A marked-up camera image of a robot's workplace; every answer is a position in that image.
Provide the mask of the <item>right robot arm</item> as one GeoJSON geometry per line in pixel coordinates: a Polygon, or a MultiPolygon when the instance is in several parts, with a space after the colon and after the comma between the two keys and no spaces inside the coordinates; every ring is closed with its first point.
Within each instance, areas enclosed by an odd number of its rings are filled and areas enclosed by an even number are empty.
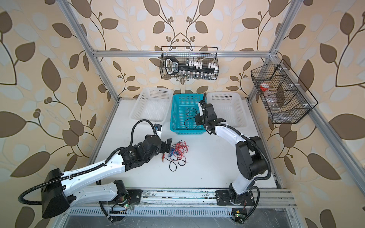
{"type": "Polygon", "coordinates": [[[228,190],[229,201],[240,205],[254,188],[258,181],[266,181],[272,176],[271,164],[268,159],[262,139],[258,136],[248,137],[223,118],[218,118],[212,104],[201,100],[198,103],[199,113],[195,116],[197,125],[202,125],[209,134],[214,134],[226,140],[236,150],[236,161],[240,174],[228,190]]]}

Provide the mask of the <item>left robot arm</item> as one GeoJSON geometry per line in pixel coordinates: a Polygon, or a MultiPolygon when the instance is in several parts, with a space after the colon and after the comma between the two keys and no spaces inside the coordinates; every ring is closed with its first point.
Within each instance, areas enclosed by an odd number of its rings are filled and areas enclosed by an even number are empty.
{"type": "Polygon", "coordinates": [[[54,169],[43,183],[21,193],[18,201],[24,205],[40,205],[42,217],[49,219],[78,204],[126,200],[128,192],[121,180],[105,185],[96,182],[141,167],[153,157],[170,152],[173,140],[161,140],[162,126],[149,120],[146,123],[153,134],[146,135],[143,142],[118,147],[105,160],[80,169],[66,172],[54,169]]]}

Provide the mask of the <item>teal plastic basket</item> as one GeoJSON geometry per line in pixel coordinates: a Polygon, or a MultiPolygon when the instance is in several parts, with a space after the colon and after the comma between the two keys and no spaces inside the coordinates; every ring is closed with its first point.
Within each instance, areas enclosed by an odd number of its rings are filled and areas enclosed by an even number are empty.
{"type": "Polygon", "coordinates": [[[176,94],[172,99],[170,130],[178,135],[201,135],[204,127],[195,124],[203,94],[176,94]]]}

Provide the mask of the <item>right white plastic basket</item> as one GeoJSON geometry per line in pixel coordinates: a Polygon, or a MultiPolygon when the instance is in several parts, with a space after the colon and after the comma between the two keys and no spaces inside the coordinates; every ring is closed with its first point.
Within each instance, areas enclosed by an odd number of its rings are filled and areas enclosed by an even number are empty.
{"type": "Polygon", "coordinates": [[[235,128],[247,126],[247,117],[238,93],[211,92],[207,94],[207,103],[212,104],[218,118],[223,118],[226,123],[235,128]]]}

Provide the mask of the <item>white plastic basket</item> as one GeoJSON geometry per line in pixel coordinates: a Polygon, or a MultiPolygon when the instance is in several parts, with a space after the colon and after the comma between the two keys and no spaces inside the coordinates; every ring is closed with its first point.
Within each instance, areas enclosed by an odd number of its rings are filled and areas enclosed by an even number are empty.
{"type": "Polygon", "coordinates": [[[238,93],[211,92],[207,94],[207,103],[212,104],[218,118],[223,118],[226,123],[235,128],[247,126],[247,117],[238,93]]]}
{"type": "Polygon", "coordinates": [[[131,111],[130,118],[163,123],[166,120],[172,98],[172,89],[144,88],[131,111]]]}

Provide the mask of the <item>left white plastic basket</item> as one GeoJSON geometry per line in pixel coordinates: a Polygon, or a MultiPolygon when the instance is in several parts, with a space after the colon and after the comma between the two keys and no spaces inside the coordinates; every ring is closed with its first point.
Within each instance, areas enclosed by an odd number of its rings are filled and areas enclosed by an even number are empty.
{"type": "Polygon", "coordinates": [[[172,98],[172,89],[144,88],[131,111],[130,118],[163,123],[166,120],[172,98]]]}

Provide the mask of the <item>black tool in basket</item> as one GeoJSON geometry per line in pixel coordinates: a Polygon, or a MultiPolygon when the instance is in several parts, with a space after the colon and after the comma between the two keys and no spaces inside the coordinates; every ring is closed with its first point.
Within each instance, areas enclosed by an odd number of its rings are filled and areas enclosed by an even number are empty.
{"type": "Polygon", "coordinates": [[[167,57],[163,62],[163,67],[169,75],[185,74],[189,72],[203,75],[217,75],[219,73],[219,67],[215,63],[209,62],[208,64],[204,64],[203,62],[191,60],[179,62],[175,57],[167,57]]]}

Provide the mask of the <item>red item in side basket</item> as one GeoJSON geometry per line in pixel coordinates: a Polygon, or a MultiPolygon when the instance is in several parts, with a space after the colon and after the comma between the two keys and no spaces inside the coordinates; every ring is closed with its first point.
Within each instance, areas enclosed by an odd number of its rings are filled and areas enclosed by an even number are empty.
{"type": "Polygon", "coordinates": [[[261,83],[259,88],[262,92],[265,92],[269,90],[270,86],[267,83],[261,83]]]}

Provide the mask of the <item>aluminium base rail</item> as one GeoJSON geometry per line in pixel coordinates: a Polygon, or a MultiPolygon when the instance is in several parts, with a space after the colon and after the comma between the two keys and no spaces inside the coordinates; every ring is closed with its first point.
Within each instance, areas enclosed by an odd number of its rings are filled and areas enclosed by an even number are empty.
{"type": "Polygon", "coordinates": [[[260,189],[260,196],[252,190],[236,203],[230,200],[227,189],[130,188],[128,192],[130,196],[125,202],[139,207],[251,207],[257,204],[258,208],[297,208],[292,192],[285,189],[260,189]]]}

